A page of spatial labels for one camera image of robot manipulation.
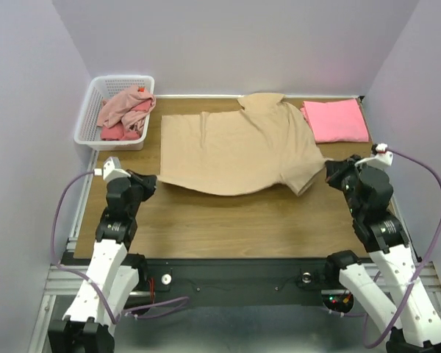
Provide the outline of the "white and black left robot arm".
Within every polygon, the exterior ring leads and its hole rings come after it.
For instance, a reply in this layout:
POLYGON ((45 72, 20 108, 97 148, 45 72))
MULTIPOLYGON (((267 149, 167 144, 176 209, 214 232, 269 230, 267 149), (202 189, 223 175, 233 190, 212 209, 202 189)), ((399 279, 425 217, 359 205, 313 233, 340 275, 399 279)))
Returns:
POLYGON ((108 168, 103 176, 107 206, 96 227, 86 272, 56 264, 80 277, 82 284, 63 317, 49 324, 53 352, 113 352, 115 327, 129 294, 148 284, 145 257, 128 250, 137 231, 139 206, 154 195, 157 177, 108 168))

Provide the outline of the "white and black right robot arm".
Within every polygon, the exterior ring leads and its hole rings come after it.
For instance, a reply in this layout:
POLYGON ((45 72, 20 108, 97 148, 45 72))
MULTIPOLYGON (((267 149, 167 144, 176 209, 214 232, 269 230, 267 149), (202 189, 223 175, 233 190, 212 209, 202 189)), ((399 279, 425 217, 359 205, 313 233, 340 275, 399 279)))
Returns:
POLYGON ((355 235, 389 290, 377 285, 352 251, 328 256, 323 278, 344 286, 358 300, 380 331, 372 349, 383 343, 387 352, 441 352, 441 318, 420 279, 409 238, 389 209, 393 187, 382 166, 392 153, 369 158, 353 155, 326 162, 327 184, 343 192, 355 235))

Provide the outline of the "beige t shirt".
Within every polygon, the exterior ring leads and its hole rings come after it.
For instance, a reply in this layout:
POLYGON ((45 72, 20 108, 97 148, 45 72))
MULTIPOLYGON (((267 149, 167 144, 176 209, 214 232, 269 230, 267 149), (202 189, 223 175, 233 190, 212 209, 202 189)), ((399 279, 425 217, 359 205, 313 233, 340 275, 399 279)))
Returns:
POLYGON ((254 93, 235 111, 164 115, 159 180, 217 196, 283 184, 302 194, 326 158, 301 111, 280 93, 254 93))

